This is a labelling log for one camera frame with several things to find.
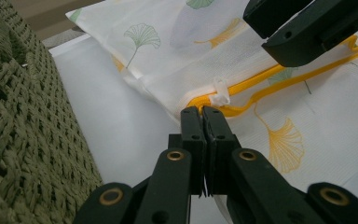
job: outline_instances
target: white sheet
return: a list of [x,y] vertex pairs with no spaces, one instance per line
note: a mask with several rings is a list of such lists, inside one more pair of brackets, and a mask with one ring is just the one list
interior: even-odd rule
[[[153,172],[168,134],[179,127],[155,102],[125,83],[88,35],[50,51],[103,182],[135,186]],[[345,185],[358,197],[358,174]],[[225,223],[214,200],[192,198],[191,223]]]

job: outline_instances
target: yellow ginkgo leaf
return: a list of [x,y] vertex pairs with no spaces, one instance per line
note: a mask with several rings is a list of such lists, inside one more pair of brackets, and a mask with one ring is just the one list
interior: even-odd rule
[[226,28],[225,31],[217,35],[216,37],[207,40],[207,41],[194,41],[196,44],[203,44],[206,42],[210,42],[212,49],[218,46],[219,44],[225,42],[226,40],[230,39],[234,36],[237,32],[245,27],[246,23],[241,18],[236,18],[231,21],[231,24]]
[[112,60],[113,63],[115,64],[118,72],[121,72],[123,70],[123,68],[125,67],[124,64],[118,60],[118,58],[116,58],[114,55],[112,55]]
[[283,127],[272,131],[268,127],[269,156],[268,160],[281,173],[289,173],[297,169],[304,156],[302,135],[290,119],[286,119]]

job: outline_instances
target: white plastic clip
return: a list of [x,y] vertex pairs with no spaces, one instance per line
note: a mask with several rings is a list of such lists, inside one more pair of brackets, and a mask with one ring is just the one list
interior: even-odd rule
[[227,83],[221,77],[215,77],[213,79],[213,85],[216,89],[215,95],[210,95],[209,100],[212,106],[229,105],[230,99],[228,94]]

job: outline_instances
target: woven basket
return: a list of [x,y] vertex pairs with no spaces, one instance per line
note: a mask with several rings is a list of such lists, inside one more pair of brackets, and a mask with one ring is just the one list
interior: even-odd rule
[[71,223],[99,185],[50,54],[0,0],[0,223]]

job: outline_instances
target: green woven basket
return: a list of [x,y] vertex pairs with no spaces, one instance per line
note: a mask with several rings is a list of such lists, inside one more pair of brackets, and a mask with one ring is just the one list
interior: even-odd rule
[[0,0],[0,223],[71,223],[99,185],[49,52]]

